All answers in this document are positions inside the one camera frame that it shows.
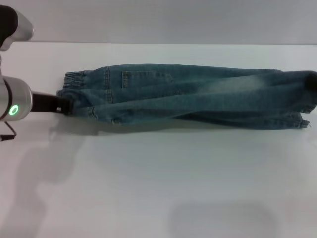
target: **back pocket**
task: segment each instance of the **back pocket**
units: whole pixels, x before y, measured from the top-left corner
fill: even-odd
[[[122,72],[122,88],[140,88],[172,83],[169,73],[158,72]]]

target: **white wall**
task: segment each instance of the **white wall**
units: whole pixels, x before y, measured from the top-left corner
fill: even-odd
[[[314,46],[14,43],[2,56],[5,75],[48,93],[68,71],[121,63],[317,70]],[[114,129],[30,113],[0,143],[0,238],[316,238],[317,115],[305,118]]]
[[[315,0],[0,0],[35,41],[316,44]]]

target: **jeans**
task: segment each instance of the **jeans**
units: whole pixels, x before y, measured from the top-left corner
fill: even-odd
[[[305,128],[317,73],[192,65],[129,64],[67,73],[58,96],[72,116],[112,124],[169,118],[252,129]]]

